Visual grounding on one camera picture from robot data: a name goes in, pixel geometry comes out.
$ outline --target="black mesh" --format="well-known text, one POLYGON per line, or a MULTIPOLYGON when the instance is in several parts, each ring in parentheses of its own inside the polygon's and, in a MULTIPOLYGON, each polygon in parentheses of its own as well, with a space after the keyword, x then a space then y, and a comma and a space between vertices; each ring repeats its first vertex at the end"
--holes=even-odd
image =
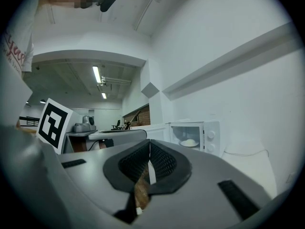
POLYGON ((151 143, 150 160, 152 162, 157 181, 169 176, 177 167, 176 159, 153 143, 151 143))
POLYGON ((119 169, 136 183, 149 161, 149 143, 119 161, 119 169))

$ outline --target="fluorescent light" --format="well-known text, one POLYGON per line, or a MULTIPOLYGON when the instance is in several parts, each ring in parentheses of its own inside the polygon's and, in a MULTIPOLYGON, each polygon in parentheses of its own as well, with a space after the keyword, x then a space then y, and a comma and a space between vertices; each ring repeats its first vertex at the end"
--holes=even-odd
POLYGON ((100 78, 100 73, 99 73, 99 68, 97 66, 93 66, 93 72, 96 78, 97 83, 101 83, 101 78, 100 78))

